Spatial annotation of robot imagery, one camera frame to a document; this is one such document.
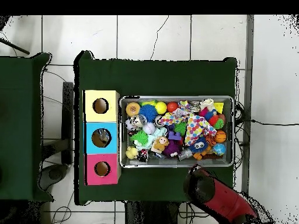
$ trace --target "green mat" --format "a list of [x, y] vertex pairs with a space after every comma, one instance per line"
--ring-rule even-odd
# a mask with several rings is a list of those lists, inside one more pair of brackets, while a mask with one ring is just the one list
[[0, 57], [0, 200], [51, 201], [37, 183], [41, 162], [41, 71], [50, 54]]
[[[96, 60], [90, 52], [80, 53], [75, 62], [75, 95], [79, 104], [79, 179], [76, 203], [88, 200], [112, 201], [187, 201], [183, 182], [187, 168], [130, 168], [122, 169], [117, 185], [84, 185], [82, 90], [116, 90], [120, 96], [231, 96], [235, 97], [237, 61], [128, 61]], [[232, 187], [233, 166], [208, 169], [226, 185]]]

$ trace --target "pink box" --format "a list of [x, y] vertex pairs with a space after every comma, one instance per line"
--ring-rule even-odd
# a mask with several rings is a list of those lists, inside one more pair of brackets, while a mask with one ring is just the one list
[[[95, 165], [99, 162], [106, 162], [109, 167], [109, 172], [105, 176], [99, 176], [96, 174]], [[121, 167], [117, 160], [117, 154], [98, 154], [89, 155], [87, 154], [87, 184], [86, 186], [98, 186], [98, 185], [109, 185], [117, 184]]]

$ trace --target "green table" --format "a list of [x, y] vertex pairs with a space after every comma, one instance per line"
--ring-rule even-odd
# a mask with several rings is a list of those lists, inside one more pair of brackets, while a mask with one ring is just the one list
[[[96, 60], [90, 52], [81, 52], [75, 62], [76, 139], [83, 140], [82, 90], [116, 90], [120, 96], [231, 96], [235, 98], [237, 61], [129, 61]], [[84, 185], [83, 150], [79, 142], [79, 163], [76, 169], [76, 203], [86, 201], [187, 201], [183, 182], [187, 168], [130, 168], [122, 169], [117, 185]], [[232, 187], [233, 166], [208, 169], [226, 185]]]

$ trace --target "gray plastic bin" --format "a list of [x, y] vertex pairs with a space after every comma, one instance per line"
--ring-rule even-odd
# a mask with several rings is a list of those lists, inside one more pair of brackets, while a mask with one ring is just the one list
[[[202, 159], [196, 160], [194, 157], [179, 161], [178, 157], [171, 159], [149, 158], [147, 163], [139, 162], [137, 159], [130, 160], [126, 156], [128, 146], [134, 146], [127, 135], [127, 128], [124, 122], [128, 118], [126, 106], [129, 102], [148, 102], [158, 100], [165, 102], [178, 102], [180, 100], [201, 101], [213, 99], [214, 102], [223, 102], [223, 114], [226, 124], [222, 130], [227, 133], [227, 140], [223, 143], [226, 146], [226, 153], [221, 159]], [[200, 164], [205, 167], [228, 167], [234, 163], [234, 100], [230, 96], [124, 96], [119, 100], [119, 134], [120, 134], [120, 164], [122, 167], [192, 167]]]

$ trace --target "blue box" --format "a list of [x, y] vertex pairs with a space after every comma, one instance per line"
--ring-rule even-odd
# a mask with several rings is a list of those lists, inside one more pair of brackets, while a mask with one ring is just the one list
[[[111, 141], [107, 147], [99, 148], [92, 142], [92, 134], [97, 129], [106, 129], [110, 133]], [[87, 154], [117, 153], [118, 135], [116, 122], [87, 122], [86, 123], [86, 152]]]

